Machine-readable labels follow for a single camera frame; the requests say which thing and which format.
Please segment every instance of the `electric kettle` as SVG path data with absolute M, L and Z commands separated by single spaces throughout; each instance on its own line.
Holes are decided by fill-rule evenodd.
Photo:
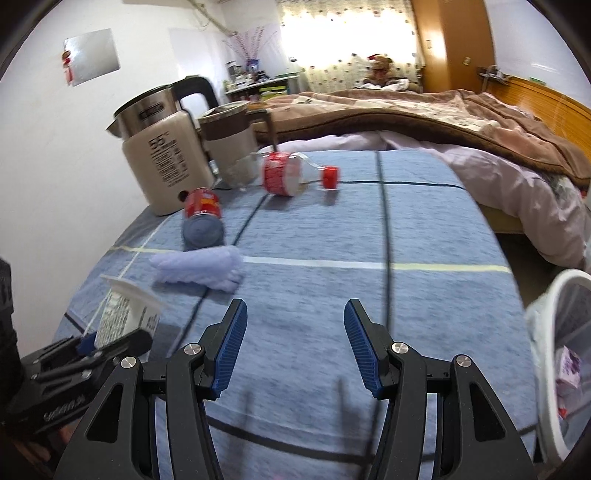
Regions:
M 209 108 L 219 106 L 209 81 L 189 76 L 130 100 L 107 128 L 123 139 L 127 162 L 156 215 L 180 210 L 181 192 L 211 188 L 215 181 L 191 115 L 180 104 L 194 93 L 203 95 Z

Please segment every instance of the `white wall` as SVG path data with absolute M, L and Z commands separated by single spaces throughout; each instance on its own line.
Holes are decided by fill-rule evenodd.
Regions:
M 186 0 L 63 0 L 0 81 L 0 256 L 12 265 L 21 354 L 51 340 L 69 298 L 146 207 L 105 128 L 124 102 L 179 78 L 168 29 L 199 21 Z M 64 39 L 103 28 L 121 69 L 68 87 Z
M 591 84 L 552 24 L 527 0 L 485 0 L 504 73 L 534 77 L 591 107 Z
M 278 29 L 280 24 L 275 0 L 229 0 L 221 6 L 226 25 L 232 31 L 245 32 L 264 25 L 269 25 L 268 30 L 272 31 Z M 243 63 L 238 57 L 235 57 L 234 60 L 238 64 Z M 259 60 L 261 61 L 261 69 L 271 77 L 292 71 L 280 35 L 275 36 L 273 41 L 261 49 Z

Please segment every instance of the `red bottle cap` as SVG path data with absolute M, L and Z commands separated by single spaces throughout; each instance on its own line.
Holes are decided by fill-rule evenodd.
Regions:
M 339 184 L 339 168 L 324 167 L 322 169 L 322 186 L 328 190 L 336 190 Z

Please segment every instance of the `teddy bear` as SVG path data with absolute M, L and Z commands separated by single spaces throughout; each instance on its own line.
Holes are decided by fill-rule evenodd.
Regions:
M 394 69 L 391 68 L 394 63 L 391 58 L 385 55 L 371 55 L 368 58 L 371 60 L 372 66 L 370 73 L 363 80 L 364 83 L 385 87 L 397 82 L 397 76 Z

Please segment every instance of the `laundry basket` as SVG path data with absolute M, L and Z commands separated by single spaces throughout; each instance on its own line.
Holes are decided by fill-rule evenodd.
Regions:
M 526 311 L 537 378 L 538 441 L 544 461 L 559 466 L 591 418 L 591 276 L 565 270 Z M 566 346 L 582 360 L 581 386 L 558 414 L 556 352 Z

